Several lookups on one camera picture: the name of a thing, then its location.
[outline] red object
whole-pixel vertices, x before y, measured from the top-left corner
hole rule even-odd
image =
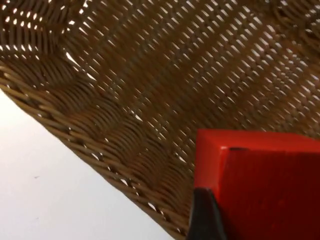
[[[228,240],[320,240],[320,142],[200,129],[195,188],[210,188]]]

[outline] wicker basket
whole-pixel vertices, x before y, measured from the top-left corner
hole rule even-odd
[[[319,137],[318,0],[0,3],[0,88],[175,239],[197,128]]]

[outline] woven rattan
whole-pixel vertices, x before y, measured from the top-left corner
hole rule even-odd
[[[197,128],[320,135],[319,0],[0,3],[0,88],[175,239]]]

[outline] white table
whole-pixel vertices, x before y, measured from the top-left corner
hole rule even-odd
[[[0,240],[172,240],[0,91]]]

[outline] red block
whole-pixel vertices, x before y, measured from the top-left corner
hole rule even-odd
[[[320,240],[320,141],[200,129],[194,186],[212,190],[228,240]]]

